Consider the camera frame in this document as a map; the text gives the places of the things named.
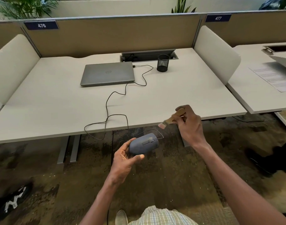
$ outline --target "person's left hand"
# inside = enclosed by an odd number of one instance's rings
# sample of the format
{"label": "person's left hand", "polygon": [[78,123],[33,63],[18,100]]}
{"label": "person's left hand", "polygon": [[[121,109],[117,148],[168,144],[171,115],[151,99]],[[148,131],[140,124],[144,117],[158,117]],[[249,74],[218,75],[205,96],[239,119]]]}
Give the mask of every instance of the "person's left hand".
{"label": "person's left hand", "polygon": [[132,165],[144,159],[144,155],[136,155],[134,157],[129,155],[128,147],[135,139],[136,138],[132,138],[125,142],[114,154],[113,164],[108,175],[108,178],[113,184],[123,183],[130,173]]}

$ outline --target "white wall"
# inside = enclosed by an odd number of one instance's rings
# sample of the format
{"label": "white wall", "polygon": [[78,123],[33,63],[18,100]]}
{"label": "white wall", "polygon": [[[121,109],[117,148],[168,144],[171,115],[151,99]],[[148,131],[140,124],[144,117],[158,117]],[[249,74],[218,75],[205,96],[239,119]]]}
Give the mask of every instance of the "white wall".
{"label": "white wall", "polygon": [[[258,10],[265,0],[187,0],[196,12]],[[53,17],[171,13],[177,0],[74,0],[61,1]]]}

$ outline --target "paper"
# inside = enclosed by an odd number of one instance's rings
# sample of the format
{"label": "paper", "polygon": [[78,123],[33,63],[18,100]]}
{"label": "paper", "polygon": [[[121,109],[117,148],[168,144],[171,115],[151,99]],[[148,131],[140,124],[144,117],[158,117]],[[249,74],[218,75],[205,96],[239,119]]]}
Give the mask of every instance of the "paper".
{"label": "paper", "polygon": [[249,69],[278,91],[286,91],[286,68],[280,71],[268,64],[257,64],[249,67]]}

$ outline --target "hand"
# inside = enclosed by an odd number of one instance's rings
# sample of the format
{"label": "hand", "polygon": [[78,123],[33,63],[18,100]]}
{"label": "hand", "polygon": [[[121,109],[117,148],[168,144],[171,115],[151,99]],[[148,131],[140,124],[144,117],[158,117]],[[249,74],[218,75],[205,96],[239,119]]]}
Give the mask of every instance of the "hand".
{"label": "hand", "polygon": [[203,134],[201,118],[189,105],[179,106],[175,110],[178,111],[181,108],[185,109],[185,113],[182,117],[172,115],[173,123],[179,126],[182,138],[198,151],[200,147],[208,145]]}
{"label": "hand", "polygon": [[111,171],[107,177],[112,184],[121,184],[125,181],[127,175],[130,173],[132,165],[144,159],[144,155],[136,155],[131,157],[129,155],[128,147],[130,143],[136,138],[132,138],[125,142],[118,151],[114,154],[114,160]]}

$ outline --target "wooden brush handle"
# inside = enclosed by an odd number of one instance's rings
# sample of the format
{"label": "wooden brush handle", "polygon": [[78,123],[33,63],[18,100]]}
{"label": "wooden brush handle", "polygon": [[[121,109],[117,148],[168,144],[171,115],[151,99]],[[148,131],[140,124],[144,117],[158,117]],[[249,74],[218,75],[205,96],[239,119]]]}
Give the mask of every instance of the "wooden brush handle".
{"label": "wooden brush handle", "polygon": [[[179,109],[177,112],[175,112],[173,115],[177,115],[177,116],[182,116],[184,113],[185,113],[185,109],[184,108],[181,108]],[[173,117],[170,117],[168,118],[167,120],[165,120],[168,124],[172,124],[172,120],[173,120]]]}

